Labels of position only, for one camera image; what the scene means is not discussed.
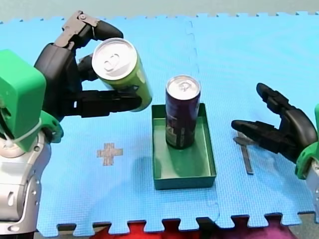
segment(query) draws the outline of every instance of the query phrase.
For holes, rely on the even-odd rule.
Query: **red object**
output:
[[[90,239],[199,239],[199,232],[180,232],[179,222],[164,222],[165,231],[162,233],[145,233],[144,223],[129,224],[130,234],[109,235],[108,229],[104,229]]]
[[[210,239],[297,239],[288,229],[280,224],[280,218],[270,218],[266,228],[248,228],[247,220],[235,219],[235,228],[214,229]],[[109,235],[108,229],[102,230],[90,239],[200,239],[200,232],[180,232],[179,222],[163,222],[162,233],[144,233],[144,223],[129,224],[127,235]]]

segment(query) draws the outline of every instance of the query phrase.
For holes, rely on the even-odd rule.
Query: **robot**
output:
[[[102,117],[138,108],[135,93],[83,91],[82,82],[98,77],[92,55],[76,63],[76,50],[93,40],[123,38],[114,26],[75,12],[61,35],[42,50],[34,66],[9,50],[0,51],[0,237],[31,239],[36,231],[41,176],[51,143],[63,137],[65,116]],[[279,129],[263,122],[234,120],[232,127],[260,147],[281,153],[306,179],[319,212],[318,132],[305,113],[278,91],[259,83],[257,92],[282,121]],[[319,105],[315,109],[319,128]]]
[[[41,176],[51,157],[50,144],[63,137],[63,118],[108,116],[142,102],[135,93],[82,90],[83,81],[97,76],[92,55],[77,64],[76,50],[91,39],[123,38],[120,30],[82,11],[62,29],[34,66],[10,50],[0,51],[0,235],[6,239],[33,238]]]

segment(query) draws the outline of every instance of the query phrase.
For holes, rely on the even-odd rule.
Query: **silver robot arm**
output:
[[[51,157],[51,146],[40,131],[30,152],[5,146],[0,138],[0,235],[36,231],[41,176]]]

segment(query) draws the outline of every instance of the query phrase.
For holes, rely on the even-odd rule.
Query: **can lid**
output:
[[[167,92],[178,100],[191,100],[200,93],[200,84],[186,75],[171,78],[166,86]]]
[[[119,80],[129,75],[136,63],[135,47],[122,38],[110,38],[94,50],[92,68],[102,79]]]

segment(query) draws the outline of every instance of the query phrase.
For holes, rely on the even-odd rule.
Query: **white cable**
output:
[[[42,124],[42,120],[41,118],[39,118],[39,122],[36,124],[36,126],[34,126],[29,132],[27,132],[26,134],[20,136],[19,138],[16,138],[14,140],[10,139],[8,137],[8,135],[4,134],[6,141],[4,143],[5,147],[12,147],[15,143],[19,143],[20,141],[24,140],[25,138],[27,138],[28,136],[30,136],[31,134],[33,134]]]

